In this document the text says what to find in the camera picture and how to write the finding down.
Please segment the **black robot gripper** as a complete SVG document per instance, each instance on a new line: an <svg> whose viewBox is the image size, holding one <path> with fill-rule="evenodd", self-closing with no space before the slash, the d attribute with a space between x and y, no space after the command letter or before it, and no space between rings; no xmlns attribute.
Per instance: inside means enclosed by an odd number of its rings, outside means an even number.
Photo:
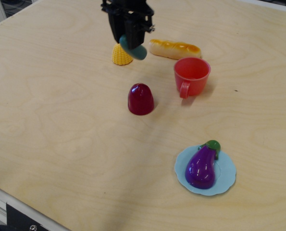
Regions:
<svg viewBox="0 0 286 231"><path fill-rule="evenodd" d="M144 42L145 32L155 30L153 9L145 0L104 0L101 9L108 14L112 34L117 43L126 35L130 50Z"/></svg>

